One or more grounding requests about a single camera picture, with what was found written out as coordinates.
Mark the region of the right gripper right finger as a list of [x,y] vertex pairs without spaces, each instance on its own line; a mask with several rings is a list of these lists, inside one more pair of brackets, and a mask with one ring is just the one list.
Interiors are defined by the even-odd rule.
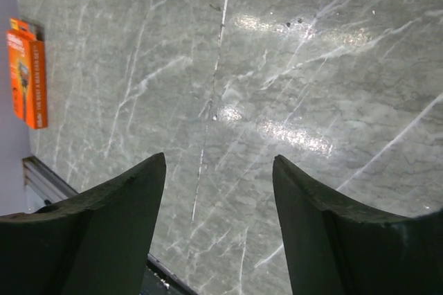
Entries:
[[273,191],[294,294],[441,294],[442,212],[405,217],[310,177],[284,156]]

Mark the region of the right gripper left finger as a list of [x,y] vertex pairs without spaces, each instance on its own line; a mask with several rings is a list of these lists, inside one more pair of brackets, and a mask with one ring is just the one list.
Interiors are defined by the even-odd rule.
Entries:
[[74,197],[1,217],[2,294],[138,294],[166,176],[163,153]]

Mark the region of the hidden orange razor box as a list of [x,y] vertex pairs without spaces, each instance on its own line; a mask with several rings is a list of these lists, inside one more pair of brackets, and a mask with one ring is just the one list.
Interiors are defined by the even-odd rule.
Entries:
[[48,127],[46,56],[42,29],[17,18],[6,32],[12,106],[31,129]]

